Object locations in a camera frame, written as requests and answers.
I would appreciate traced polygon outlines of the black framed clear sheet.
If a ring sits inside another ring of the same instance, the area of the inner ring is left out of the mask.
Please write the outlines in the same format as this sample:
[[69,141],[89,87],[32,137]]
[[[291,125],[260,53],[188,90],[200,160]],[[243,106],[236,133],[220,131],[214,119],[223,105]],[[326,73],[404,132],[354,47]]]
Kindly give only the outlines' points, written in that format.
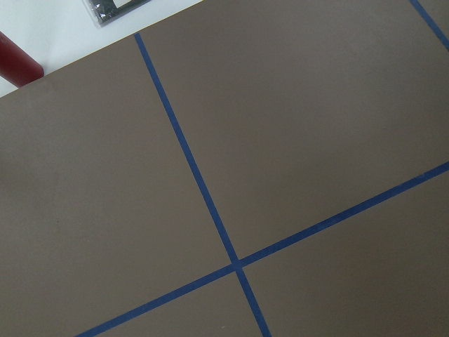
[[99,26],[109,24],[110,22],[130,13],[148,3],[149,0],[87,0],[85,1],[88,9],[97,20]]

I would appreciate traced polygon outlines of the red bottle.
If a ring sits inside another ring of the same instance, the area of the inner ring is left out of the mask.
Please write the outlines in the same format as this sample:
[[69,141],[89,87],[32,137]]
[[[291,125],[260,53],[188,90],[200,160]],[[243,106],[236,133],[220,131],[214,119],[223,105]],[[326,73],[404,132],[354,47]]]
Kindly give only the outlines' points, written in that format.
[[20,88],[44,76],[43,67],[1,33],[1,77]]

